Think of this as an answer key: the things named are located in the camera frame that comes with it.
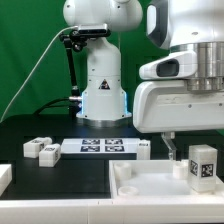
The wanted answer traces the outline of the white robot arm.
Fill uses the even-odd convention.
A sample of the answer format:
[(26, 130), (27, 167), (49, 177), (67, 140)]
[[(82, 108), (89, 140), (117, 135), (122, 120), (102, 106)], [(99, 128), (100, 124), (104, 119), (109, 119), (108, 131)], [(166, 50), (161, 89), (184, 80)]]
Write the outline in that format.
[[(87, 87), (78, 118), (92, 125), (133, 120), (142, 133), (224, 129), (224, 0), (66, 0), (70, 51), (87, 53)], [(168, 56), (140, 67), (134, 106), (121, 87), (113, 32), (147, 23), (147, 36)]]

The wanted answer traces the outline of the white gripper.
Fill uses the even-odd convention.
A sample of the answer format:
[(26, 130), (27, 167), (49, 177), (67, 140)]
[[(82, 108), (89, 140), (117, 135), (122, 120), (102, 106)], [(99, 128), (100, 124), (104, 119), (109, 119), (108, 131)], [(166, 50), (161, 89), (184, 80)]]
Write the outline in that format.
[(139, 69), (143, 82), (134, 96), (133, 124), (141, 133), (163, 132), (170, 160), (176, 159), (174, 132), (224, 129), (224, 91), (188, 90), (187, 78), (197, 70), (192, 50), (171, 53)]

